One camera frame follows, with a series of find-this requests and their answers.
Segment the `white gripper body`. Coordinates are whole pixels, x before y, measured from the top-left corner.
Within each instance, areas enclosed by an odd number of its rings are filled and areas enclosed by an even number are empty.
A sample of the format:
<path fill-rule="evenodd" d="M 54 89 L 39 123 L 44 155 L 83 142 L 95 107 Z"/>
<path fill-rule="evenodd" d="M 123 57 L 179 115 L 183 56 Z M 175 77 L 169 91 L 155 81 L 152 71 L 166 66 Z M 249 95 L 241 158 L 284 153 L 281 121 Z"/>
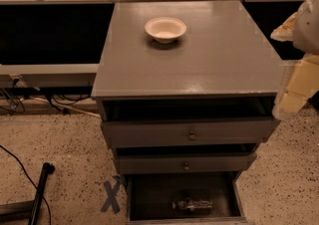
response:
<path fill-rule="evenodd" d="M 295 48 L 319 54 L 319 0 L 305 0 L 297 11 L 293 30 Z"/>

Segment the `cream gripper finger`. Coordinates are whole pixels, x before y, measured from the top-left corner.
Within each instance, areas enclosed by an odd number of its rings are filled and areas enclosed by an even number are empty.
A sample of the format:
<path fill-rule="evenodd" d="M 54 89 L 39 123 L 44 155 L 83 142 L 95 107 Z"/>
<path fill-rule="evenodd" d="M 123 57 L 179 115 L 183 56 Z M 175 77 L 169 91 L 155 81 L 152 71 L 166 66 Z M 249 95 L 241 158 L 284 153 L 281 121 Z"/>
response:
<path fill-rule="evenodd" d="M 296 15 L 297 13 L 293 13 L 278 28 L 273 30 L 270 38 L 279 42 L 292 41 Z"/>

